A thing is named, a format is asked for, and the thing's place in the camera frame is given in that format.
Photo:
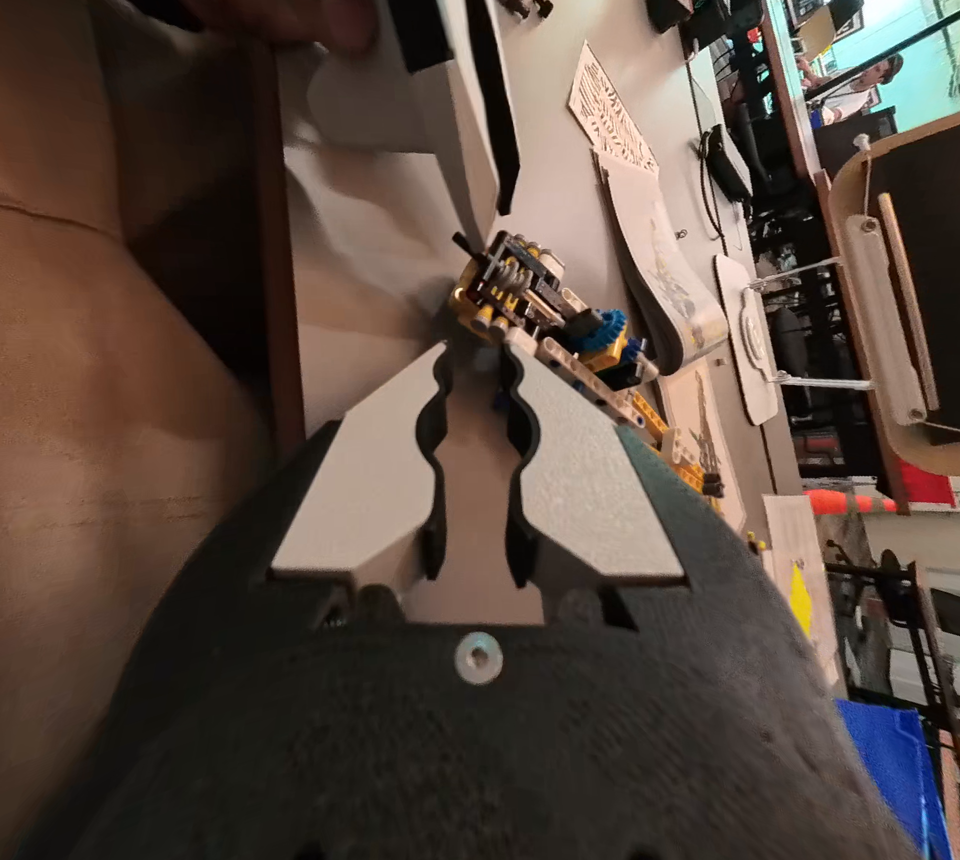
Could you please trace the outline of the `wooden frame black chair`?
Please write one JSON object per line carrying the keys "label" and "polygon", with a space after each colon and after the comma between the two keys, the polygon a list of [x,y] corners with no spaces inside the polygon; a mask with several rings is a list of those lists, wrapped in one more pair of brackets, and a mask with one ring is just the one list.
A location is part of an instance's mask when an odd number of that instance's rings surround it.
{"label": "wooden frame black chair", "polygon": [[[841,259],[841,285],[854,348],[878,439],[919,469],[958,476],[959,116],[898,133],[851,157],[831,182],[823,210]],[[854,296],[843,265],[843,221],[880,222],[891,280],[927,417],[899,427],[887,420],[869,379]]]}

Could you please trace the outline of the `black metal rack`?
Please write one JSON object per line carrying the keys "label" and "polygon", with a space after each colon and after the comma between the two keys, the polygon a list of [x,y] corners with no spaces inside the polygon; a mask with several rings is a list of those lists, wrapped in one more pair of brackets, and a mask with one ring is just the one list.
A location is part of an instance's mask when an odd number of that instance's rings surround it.
{"label": "black metal rack", "polygon": [[913,709],[958,746],[958,594],[891,551],[875,566],[841,554],[824,570],[846,696]]}

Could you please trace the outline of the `orange cone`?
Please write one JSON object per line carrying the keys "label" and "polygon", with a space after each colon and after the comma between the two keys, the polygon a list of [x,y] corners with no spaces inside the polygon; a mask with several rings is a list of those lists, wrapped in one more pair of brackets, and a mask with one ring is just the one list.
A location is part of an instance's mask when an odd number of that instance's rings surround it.
{"label": "orange cone", "polygon": [[814,488],[804,491],[816,516],[846,516],[871,513],[896,513],[894,500],[882,496],[843,492],[840,490]]}

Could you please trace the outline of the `black power adapter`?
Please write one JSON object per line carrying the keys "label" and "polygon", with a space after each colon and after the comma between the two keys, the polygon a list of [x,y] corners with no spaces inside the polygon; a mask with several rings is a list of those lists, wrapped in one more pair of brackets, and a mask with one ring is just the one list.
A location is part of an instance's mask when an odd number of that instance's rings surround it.
{"label": "black power adapter", "polygon": [[723,123],[702,133],[699,157],[707,175],[730,203],[746,206],[753,199],[749,170],[735,153],[738,151]]}

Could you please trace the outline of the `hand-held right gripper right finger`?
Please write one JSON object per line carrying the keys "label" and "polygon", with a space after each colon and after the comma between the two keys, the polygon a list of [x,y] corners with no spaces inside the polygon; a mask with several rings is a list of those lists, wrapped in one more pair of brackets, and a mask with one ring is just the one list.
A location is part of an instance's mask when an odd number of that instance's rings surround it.
{"label": "hand-held right gripper right finger", "polygon": [[628,455],[623,428],[520,348],[504,350],[510,473],[505,554],[517,588],[546,600],[575,589],[687,582]]}

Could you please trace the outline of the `yellow black lego model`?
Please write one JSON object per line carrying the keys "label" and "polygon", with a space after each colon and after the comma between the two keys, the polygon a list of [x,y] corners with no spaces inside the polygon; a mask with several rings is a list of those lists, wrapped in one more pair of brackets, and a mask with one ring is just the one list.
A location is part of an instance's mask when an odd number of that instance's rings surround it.
{"label": "yellow black lego model", "polygon": [[642,392],[660,373],[627,314],[587,305],[564,285],[564,263],[537,242],[506,231],[484,249],[462,233],[452,240],[467,256],[448,298],[458,323],[490,346],[525,350],[612,421],[640,433],[721,513],[725,483],[714,446],[695,446],[694,435],[669,423]]}

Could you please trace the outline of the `printed sticker sheet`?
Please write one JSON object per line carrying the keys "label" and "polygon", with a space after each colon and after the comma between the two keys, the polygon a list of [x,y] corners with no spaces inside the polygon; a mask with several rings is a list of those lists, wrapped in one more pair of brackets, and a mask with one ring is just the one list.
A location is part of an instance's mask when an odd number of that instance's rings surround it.
{"label": "printed sticker sheet", "polygon": [[582,43],[567,109],[595,150],[659,177],[652,149],[587,41]]}

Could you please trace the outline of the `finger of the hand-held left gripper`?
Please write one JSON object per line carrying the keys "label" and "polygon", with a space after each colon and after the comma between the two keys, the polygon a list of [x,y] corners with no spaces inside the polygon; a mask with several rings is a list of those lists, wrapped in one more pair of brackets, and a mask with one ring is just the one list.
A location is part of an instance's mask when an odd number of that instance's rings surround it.
{"label": "finger of the hand-held left gripper", "polygon": [[486,135],[498,177],[497,211],[509,216],[521,173],[521,151],[496,0],[464,0],[471,55],[486,116]]}
{"label": "finger of the hand-held left gripper", "polygon": [[483,246],[498,217],[498,172],[486,133],[465,0],[448,0],[457,56],[419,74],[352,74],[327,54],[307,88],[320,136],[332,146],[429,154],[462,233]]}

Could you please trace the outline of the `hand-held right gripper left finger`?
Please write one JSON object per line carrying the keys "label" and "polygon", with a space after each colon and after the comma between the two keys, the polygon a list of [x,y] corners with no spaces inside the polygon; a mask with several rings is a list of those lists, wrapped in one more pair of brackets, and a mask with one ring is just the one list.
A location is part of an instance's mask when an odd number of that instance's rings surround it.
{"label": "hand-held right gripper left finger", "polygon": [[442,341],[343,416],[273,556],[276,576],[399,597],[438,578],[448,518],[436,454],[451,387]]}

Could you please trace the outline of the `red object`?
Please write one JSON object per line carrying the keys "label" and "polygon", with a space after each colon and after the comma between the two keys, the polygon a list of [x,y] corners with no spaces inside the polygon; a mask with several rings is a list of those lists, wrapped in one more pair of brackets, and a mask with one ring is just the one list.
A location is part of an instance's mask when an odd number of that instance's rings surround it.
{"label": "red object", "polygon": [[958,493],[954,478],[933,474],[900,459],[898,461],[906,498],[911,506],[957,508]]}

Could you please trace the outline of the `white rounded board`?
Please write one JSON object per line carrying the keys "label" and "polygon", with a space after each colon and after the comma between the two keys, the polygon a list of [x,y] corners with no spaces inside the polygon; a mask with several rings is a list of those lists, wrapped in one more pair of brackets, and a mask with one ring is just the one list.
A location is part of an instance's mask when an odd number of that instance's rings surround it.
{"label": "white rounded board", "polygon": [[751,425],[762,426],[779,411],[777,372],[762,295],[754,278],[737,261],[715,255],[712,262],[744,410]]}

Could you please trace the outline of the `open instruction booklet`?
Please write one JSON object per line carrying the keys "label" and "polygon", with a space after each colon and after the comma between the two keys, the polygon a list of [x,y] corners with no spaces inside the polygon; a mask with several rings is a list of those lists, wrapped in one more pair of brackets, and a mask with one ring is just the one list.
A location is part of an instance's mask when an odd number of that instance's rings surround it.
{"label": "open instruction booklet", "polygon": [[718,475],[723,496],[713,504],[740,532],[747,513],[710,374],[710,355],[726,350],[726,316],[683,253],[652,171],[600,150],[592,158],[618,263],[652,342],[665,419]]}

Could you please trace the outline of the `blue plastic bin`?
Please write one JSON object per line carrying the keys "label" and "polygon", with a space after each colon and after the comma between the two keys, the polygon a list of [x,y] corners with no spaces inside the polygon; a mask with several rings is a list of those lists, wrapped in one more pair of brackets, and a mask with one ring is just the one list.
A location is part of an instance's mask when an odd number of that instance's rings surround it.
{"label": "blue plastic bin", "polygon": [[835,700],[871,780],[925,859],[953,859],[947,818],[919,711]]}

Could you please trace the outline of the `white sheet yellow diamond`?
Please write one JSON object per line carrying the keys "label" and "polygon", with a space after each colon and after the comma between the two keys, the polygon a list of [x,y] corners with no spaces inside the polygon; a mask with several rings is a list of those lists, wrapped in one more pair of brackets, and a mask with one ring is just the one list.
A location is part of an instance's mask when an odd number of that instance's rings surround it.
{"label": "white sheet yellow diamond", "polygon": [[764,567],[808,639],[829,690],[846,698],[834,605],[810,499],[764,495],[762,502],[769,534]]}

